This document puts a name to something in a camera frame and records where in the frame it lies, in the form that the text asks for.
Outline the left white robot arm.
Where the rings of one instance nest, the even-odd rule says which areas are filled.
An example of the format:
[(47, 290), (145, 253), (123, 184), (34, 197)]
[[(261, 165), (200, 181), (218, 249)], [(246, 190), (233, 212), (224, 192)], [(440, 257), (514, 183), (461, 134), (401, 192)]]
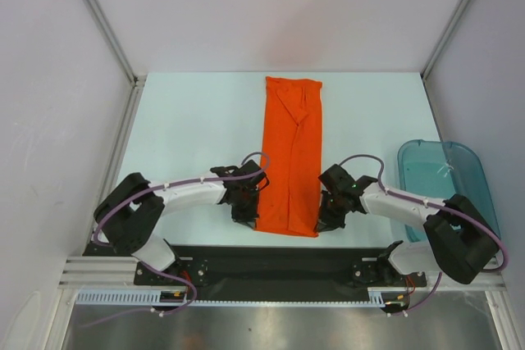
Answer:
[(94, 211), (93, 242), (135, 258), (164, 284), (180, 278), (182, 261), (154, 233), (159, 220), (176, 211), (226, 204), (235, 223), (253, 228), (259, 194), (270, 180), (253, 160), (241, 166), (216, 166), (201, 177), (156, 183), (139, 172), (127, 175)]

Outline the orange t-shirt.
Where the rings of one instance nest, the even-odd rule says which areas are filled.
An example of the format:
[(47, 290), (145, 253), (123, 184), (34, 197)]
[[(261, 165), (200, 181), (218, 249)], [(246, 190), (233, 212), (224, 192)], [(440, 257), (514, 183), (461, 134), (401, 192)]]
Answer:
[(270, 184), (259, 194), (256, 230), (318, 236), (322, 121), (322, 82), (266, 78), (261, 163)]

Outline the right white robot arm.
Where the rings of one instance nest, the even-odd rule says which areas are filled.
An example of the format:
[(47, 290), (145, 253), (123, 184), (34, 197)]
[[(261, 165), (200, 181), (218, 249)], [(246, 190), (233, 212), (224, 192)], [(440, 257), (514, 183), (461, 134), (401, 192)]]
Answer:
[(378, 265), (380, 279), (397, 285), (417, 271), (439, 271), (457, 283), (470, 284), (503, 250), (501, 241), (478, 209), (463, 195), (426, 198), (386, 187), (363, 175), (354, 179), (333, 165), (320, 176), (324, 189), (318, 224), (325, 230), (343, 228), (350, 212), (384, 216), (420, 230), (427, 239), (393, 243)]

